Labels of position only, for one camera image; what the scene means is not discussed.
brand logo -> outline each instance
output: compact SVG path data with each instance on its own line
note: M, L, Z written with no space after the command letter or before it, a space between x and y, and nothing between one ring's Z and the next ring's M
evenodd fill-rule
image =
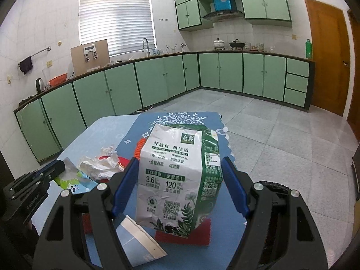
M182 133L180 142L185 144L194 144L194 135Z
M40 194L37 193L37 195L34 197L34 199L31 200L30 204L28 206L26 206L26 209L30 209L31 206L35 203L35 201L37 200L37 198L39 198Z

crumpled tissue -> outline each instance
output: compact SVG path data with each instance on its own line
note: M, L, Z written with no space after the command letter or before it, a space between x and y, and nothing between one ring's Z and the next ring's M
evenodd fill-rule
M94 180L110 179L114 174L124 171L124 168L119 164L119 157L112 146L101 148L101 154L96 158L82 156L78 167Z

blue gripper pad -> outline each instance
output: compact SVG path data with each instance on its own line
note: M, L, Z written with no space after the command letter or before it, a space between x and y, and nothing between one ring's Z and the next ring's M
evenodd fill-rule
M126 204L129 201L131 192L137 182L137 176L139 174L139 161L134 159L131 165L126 167L125 171L126 174L114 194L114 205L111 213L115 217L124 212Z
M237 178L233 168L225 158L221 160L221 168L227 189L235 205L236 211L241 213L245 218L249 213L247 205L247 194Z

window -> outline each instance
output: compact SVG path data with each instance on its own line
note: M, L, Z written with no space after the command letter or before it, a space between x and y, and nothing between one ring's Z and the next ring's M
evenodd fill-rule
M80 0L80 43L108 40L110 56L155 48L150 0Z

qr code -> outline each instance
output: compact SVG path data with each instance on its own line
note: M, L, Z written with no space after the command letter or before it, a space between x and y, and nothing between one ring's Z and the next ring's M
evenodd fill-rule
M165 200L164 214L178 216L180 203Z

